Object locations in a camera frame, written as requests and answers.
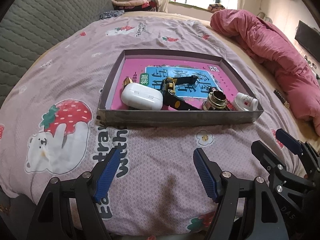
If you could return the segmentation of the blue patterned cloth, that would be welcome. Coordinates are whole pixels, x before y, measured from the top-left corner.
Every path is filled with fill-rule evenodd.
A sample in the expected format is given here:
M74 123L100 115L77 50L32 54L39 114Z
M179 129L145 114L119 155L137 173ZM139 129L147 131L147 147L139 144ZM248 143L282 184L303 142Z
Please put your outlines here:
M110 10L110 11L101 13L99 16L99 19L105 20L109 18L116 18L116 17L122 16L124 13L125 13L124 10Z

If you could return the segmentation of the pink strawberry bear blanket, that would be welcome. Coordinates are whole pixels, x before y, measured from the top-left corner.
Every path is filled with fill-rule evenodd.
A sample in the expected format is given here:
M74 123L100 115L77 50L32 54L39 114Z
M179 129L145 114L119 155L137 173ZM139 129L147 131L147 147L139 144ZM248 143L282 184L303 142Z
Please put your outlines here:
M126 49L171 49L226 59L258 97L264 112L252 124L207 127L100 128L103 85ZM299 174L296 155L276 142L297 128L272 89L212 31L197 21L118 17L93 22L48 52L21 78L1 107L1 188L37 203L48 181L73 179L121 150L117 175L98 205L108 231L150 236L196 232L215 210L193 164L202 147L240 178L267 177L252 155L261 140Z

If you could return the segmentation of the small black clip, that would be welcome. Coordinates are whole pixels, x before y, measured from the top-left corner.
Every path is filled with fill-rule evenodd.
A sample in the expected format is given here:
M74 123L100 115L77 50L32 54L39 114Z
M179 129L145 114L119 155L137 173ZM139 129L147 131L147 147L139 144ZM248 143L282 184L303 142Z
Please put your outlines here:
M210 88L209 88L209 92L210 92L210 93L211 93L211 92L214 92L214 91L219 91L219 89L216 88L216 87L210 87Z

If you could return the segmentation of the brass metal fitting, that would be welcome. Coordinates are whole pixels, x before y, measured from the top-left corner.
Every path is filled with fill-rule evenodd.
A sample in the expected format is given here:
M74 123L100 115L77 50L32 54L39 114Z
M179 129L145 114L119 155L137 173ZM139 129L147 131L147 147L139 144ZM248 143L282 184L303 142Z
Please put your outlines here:
M209 92L207 100L202 104L205 111L223 111L227 107L227 98L225 94L219 90Z

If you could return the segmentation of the grey quilted headboard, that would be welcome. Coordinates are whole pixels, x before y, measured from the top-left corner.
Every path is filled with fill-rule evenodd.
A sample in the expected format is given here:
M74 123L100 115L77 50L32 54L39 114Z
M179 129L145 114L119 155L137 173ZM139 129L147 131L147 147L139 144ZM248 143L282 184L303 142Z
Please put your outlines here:
M112 9L111 0L15 0L1 20L1 102L44 52Z

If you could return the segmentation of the folded clothes stack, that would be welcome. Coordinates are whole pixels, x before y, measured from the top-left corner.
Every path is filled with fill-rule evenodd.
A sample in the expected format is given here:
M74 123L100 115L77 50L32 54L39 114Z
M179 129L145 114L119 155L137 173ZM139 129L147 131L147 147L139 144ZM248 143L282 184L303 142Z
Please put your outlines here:
M156 0L111 0L115 10L132 11L157 11Z

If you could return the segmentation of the white medicine bottle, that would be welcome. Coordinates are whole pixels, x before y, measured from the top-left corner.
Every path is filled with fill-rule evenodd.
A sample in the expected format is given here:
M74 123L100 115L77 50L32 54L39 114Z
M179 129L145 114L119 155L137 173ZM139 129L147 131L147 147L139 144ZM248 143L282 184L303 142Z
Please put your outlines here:
M256 98L244 93L238 93L234 98L234 102L237 107L244 111L256 111L259 105L259 101Z

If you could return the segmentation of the shallow grey cardboard box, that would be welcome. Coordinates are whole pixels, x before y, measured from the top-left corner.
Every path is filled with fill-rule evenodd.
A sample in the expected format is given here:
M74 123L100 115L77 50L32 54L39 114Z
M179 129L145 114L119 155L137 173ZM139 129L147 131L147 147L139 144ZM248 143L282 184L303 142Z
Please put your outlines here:
M263 108L224 58L162 49L124 50L100 94L104 126L212 126L255 122Z

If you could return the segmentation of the red lighter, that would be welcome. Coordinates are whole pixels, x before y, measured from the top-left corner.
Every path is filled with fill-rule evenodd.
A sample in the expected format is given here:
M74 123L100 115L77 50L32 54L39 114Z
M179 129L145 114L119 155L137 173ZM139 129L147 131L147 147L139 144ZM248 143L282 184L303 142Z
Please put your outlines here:
M237 109L230 102L227 103L226 109L228 111L237 111Z

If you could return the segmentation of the pink and blue book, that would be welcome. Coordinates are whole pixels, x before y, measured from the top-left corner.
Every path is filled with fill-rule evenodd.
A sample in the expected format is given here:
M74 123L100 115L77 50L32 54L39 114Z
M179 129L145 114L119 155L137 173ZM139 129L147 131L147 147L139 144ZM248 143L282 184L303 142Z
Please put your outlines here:
M163 90L168 86L175 96L190 105L201 108L211 89L220 90L232 102L238 94L232 75L223 70L221 64L156 58L126 58L115 79L116 90L112 99L112 110L127 110L121 100L125 79L152 89Z

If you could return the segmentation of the white earbuds case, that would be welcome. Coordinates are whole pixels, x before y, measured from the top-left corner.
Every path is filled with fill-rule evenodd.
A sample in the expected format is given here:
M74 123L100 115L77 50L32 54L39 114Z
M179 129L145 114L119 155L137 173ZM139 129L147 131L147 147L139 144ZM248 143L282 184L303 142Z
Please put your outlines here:
M159 111L163 107L163 95L160 91L141 85L129 83L121 93L122 102L139 110Z

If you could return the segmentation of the black television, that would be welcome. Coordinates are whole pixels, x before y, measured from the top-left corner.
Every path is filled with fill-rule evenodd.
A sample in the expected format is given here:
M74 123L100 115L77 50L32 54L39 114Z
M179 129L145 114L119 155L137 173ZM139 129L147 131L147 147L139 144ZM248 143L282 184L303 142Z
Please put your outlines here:
M317 29L299 21L295 40L319 62L320 35Z

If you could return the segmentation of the crumpled pink duvet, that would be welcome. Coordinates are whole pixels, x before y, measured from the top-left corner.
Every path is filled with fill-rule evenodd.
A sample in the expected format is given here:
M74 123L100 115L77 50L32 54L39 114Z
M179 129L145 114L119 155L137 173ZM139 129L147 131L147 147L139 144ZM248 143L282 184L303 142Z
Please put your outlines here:
M297 119L312 120L319 131L319 84L307 61L273 24L247 10L224 9L213 13L211 28L232 38L263 65L285 93Z

